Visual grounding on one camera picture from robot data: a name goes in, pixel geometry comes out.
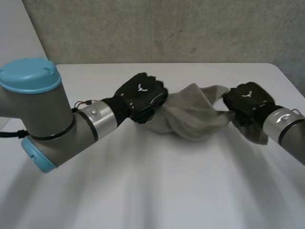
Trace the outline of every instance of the crumpled cloth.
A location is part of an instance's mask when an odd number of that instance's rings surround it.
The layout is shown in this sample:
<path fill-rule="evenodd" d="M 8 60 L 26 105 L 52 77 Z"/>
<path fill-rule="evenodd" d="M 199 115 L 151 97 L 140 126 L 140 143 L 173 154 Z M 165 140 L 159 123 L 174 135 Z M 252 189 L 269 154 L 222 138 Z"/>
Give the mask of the crumpled cloth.
<path fill-rule="evenodd" d="M 182 138 L 200 141 L 225 128 L 231 121 L 249 141 L 266 145 L 268 136 L 253 123 L 243 127 L 235 120 L 232 111 L 217 111 L 213 104 L 229 88 L 214 85 L 200 88 L 193 83 L 178 93 L 169 94 L 152 120 L 141 127 L 159 134 L 176 133 Z"/>

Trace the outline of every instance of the gray wall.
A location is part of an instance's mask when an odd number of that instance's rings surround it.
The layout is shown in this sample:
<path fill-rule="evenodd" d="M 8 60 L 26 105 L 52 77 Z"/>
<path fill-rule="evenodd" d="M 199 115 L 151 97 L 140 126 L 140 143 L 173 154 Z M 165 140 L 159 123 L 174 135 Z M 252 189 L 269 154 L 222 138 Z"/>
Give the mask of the gray wall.
<path fill-rule="evenodd" d="M 304 0 L 23 0 L 55 63 L 268 62 L 305 94 Z"/>

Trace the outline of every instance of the white table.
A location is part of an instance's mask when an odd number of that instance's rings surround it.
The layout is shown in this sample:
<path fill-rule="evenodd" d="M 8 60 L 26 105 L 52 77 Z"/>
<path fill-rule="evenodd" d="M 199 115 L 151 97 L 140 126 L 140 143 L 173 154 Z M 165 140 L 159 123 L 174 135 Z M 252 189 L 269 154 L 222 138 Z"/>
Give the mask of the white table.
<path fill-rule="evenodd" d="M 305 99 L 266 63 L 57 66 L 71 105 L 113 95 L 139 72 L 177 92 L 190 83 L 254 81 L 305 114 Z M 216 109 L 226 109 L 222 101 Z M 11 119 L 5 131 L 23 128 Z M 202 142 L 157 135 L 125 121 L 49 174 L 20 140 L 0 139 L 1 229 L 303 229 L 305 167 L 272 140 L 254 145 L 229 125 Z"/>

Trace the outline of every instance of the blue end cap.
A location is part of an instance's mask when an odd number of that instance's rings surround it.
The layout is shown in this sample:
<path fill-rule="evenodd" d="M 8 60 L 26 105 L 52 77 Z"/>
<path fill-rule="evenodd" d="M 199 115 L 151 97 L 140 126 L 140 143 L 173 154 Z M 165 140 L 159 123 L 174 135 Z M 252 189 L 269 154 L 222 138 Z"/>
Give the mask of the blue end cap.
<path fill-rule="evenodd" d="M 9 62 L 0 68 L 0 85 L 22 93 L 48 92 L 61 83 L 61 75 L 54 63 L 45 59 L 22 59 Z"/>
<path fill-rule="evenodd" d="M 25 137 L 22 140 L 21 146 L 43 173 L 48 173 L 53 169 L 58 168 L 58 166 L 54 165 L 45 155 L 43 155 L 28 137 Z"/>

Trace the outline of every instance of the robotic arm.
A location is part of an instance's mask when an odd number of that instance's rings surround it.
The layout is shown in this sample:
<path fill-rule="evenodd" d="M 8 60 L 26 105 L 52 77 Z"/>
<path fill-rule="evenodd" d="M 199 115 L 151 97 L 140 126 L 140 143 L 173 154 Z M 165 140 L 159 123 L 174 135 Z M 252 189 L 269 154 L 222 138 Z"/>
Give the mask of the robotic arm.
<path fill-rule="evenodd" d="M 56 66 L 23 59 L 0 68 L 0 116 L 20 118 L 23 149 L 48 173 L 115 130 L 126 118 L 145 123 L 167 99 L 163 83 L 140 73 L 112 98 L 72 112 Z"/>
<path fill-rule="evenodd" d="M 269 137 L 305 165 L 305 118 L 298 110 L 275 105 L 273 98 L 253 82 L 232 88 L 223 99 L 235 111 L 241 126 L 258 123 Z"/>

